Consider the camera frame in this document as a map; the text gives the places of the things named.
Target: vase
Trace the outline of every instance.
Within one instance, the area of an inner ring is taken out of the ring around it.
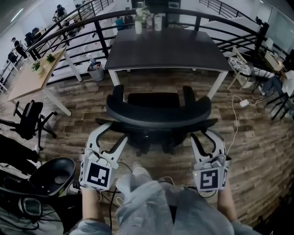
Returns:
[[[142,23],[140,21],[135,21],[136,34],[142,33]]]
[[[43,72],[44,68],[40,65],[40,67],[35,71],[38,75],[40,75]]]

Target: white cable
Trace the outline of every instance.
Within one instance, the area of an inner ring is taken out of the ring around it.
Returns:
[[[124,200],[120,196],[116,197],[116,202],[121,206],[121,204],[118,201],[118,198],[121,199],[123,202],[124,202]]]
[[[233,142],[231,143],[230,147],[228,148],[228,151],[226,152],[227,154],[229,154],[229,151],[230,151],[232,145],[233,145],[234,142],[235,142],[235,138],[236,138],[236,135],[237,135],[237,132],[238,132],[237,115],[236,115],[235,110],[234,110],[234,97],[238,97],[238,98],[240,99],[241,102],[243,101],[239,96],[237,96],[237,95],[233,95],[233,98],[232,98],[232,109],[233,109],[233,112],[234,112],[234,114],[235,114],[236,132],[235,132],[235,134],[234,134]],[[265,101],[265,100],[260,99],[260,100],[257,100],[254,104],[250,103],[249,101],[248,101],[248,103],[249,103],[249,106],[256,106],[258,103],[261,103],[261,102],[263,102],[263,101]]]
[[[169,179],[171,180],[171,182],[173,183],[173,185],[175,185],[173,179],[172,179],[170,176],[164,176],[164,177],[162,177],[162,178],[163,178],[163,179],[164,179],[164,178],[169,178]]]

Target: wooden table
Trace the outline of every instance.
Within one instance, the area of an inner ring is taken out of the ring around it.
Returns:
[[[205,32],[181,28],[162,31],[135,29],[118,32],[105,69],[113,84],[120,84],[116,71],[140,68],[190,68],[219,71],[208,97],[212,99],[229,71],[232,71],[214,41]]]
[[[72,113],[46,88],[46,84],[51,77],[56,65],[59,63],[60,59],[63,56],[69,63],[77,79],[79,81],[82,81],[82,78],[79,75],[77,69],[74,67],[67,52],[65,51],[65,47],[55,51],[54,53],[52,53],[52,55],[55,56],[55,60],[52,63],[48,63],[46,61],[46,56],[40,59],[40,64],[44,68],[40,75],[38,75],[35,71],[32,71],[32,63],[28,64],[22,69],[21,74],[12,89],[12,92],[9,95],[8,101],[15,103],[14,100],[41,90],[66,115],[71,116]]]

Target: wooden floor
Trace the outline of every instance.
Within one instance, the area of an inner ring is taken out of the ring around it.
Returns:
[[[121,83],[125,85],[125,93],[134,92],[178,92],[183,102],[182,86],[189,85],[197,97],[207,95],[217,77],[215,72],[191,70],[137,70],[130,73],[119,72]],[[211,118],[218,118],[218,123],[212,128],[219,132],[226,141],[228,149],[232,142],[235,127],[235,116],[232,110],[232,96],[238,95],[248,99],[251,103],[259,100],[258,91],[254,94],[250,90],[239,91],[240,85],[236,82],[230,91],[226,88],[232,77],[228,76],[212,100]],[[57,139],[43,133],[41,158],[47,161],[54,157],[67,156],[76,161],[79,173],[79,156],[84,153],[85,144],[90,131],[98,125],[95,118],[109,118],[106,113],[106,97],[113,89],[108,75],[105,80],[96,83],[89,77],[83,82],[73,78],[48,86],[59,100],[72,112],[68,117],[55,107],[42,93],[29,95],[20,100],[25,106],[31,99],[44,102],[44,115],[57,111],[58,116],[50,120],[50,125],[57,134]],[[0,118],[18,121],[12,117],[14,105],[7,103],[9,92],[0,95]],[[277,118],[271,121],[265,102],[256,106],[240,108],[239,98],[234,98],[234,107],[238,117],[238,134],[229,155],[232,157],[230,182],[236,203],[237,213],[243,223],[255,225],[260,215],[269,215],[277,206],[278,198],[284,195],[289,187],[294,169],[294,135],[290,119],[282,121]],[[0,133],[18,140],[25,146],[33,148],[37,139],[22,140],[16,133],[9,131],[9,127],[1,125]],[[109,149],[120,134],[108,132],[101,140],[103,149]],[[211,146],[205,143],[205,149]],[[194,158],[190,142],[186,139],[183,145],[176,148],[175,155],[165,155],[162,152],[150,152],[137,158],[136,152],[129,146],[125,147],[120,161],[132,165],[140,160],[154,179],[171,176],[176,184],[193,185],[192,166]],[[120,167],[120,175],[128,173],[124,166]],[[103,205],[104,214],[108,217],[108,202]],[[216,196],[209,199],[214,205]],[[114,218],[116,208],[112,209]]]

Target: dark gray table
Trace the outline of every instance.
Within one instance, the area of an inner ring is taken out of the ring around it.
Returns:
[[[162,31],[134,29],[118,32],[107,59],[113,84],[120,84],[116,71],[140,68],[191,68],[219,71],[208,93],[211,99],[232,68],[214,41],[205,32],[179,28]]]

